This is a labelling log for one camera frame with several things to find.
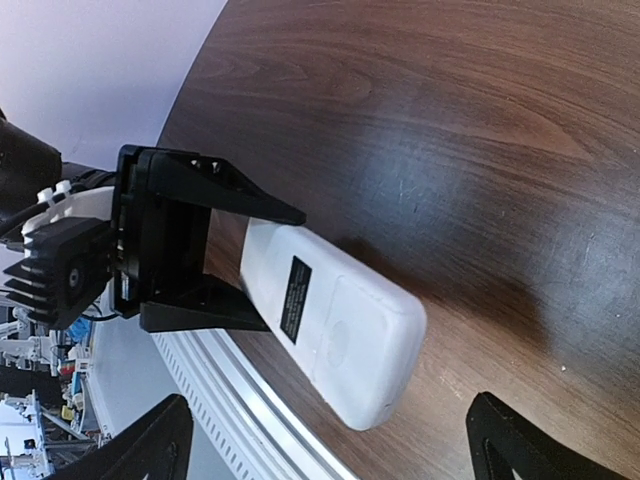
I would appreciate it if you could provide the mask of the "white remote control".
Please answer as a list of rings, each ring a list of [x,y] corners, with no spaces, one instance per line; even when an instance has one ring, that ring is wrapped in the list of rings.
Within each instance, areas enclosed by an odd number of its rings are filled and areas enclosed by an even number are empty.
[[[302,226],[251,219],[240,280],[310,384],[350,429],[386,422],[427,331],[413,294]]]

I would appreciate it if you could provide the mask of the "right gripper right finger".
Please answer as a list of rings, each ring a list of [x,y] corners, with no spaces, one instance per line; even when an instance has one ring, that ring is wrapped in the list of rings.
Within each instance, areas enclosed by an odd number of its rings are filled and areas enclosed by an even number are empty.
[[[466,414],[476,479],[620,479],[621,474],[546,434],[490,392]]]

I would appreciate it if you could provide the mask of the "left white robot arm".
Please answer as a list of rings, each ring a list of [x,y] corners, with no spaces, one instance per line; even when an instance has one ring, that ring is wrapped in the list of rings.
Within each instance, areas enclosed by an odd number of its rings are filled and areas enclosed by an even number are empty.
[[[150,333],[265,330],[245,292],[204,271],[215,210],[306,219],[221,158],[125,145],[109,172],[1,124],[1,242],[22,253],[4,270],[6,297],[50,329],[68,328],[111,288],[114,313]]]

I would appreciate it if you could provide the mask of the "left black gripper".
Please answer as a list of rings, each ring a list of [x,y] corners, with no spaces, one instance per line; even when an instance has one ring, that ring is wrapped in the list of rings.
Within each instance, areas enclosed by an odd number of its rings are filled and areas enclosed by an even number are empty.
[[[225,159],[157,147],[120,149],[111,217],[118,314],[140,313],[148,333],[269,330],[243,290],[202,274],[210,209],[284,225],[306,222],[303,211]]]

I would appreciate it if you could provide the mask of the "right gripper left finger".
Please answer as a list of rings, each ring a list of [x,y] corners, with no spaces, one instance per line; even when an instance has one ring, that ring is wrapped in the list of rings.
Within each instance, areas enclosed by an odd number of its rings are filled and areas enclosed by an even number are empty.
[[[52,479],[185,479],[194,421],[188,402],[171,394],[103,447]]]

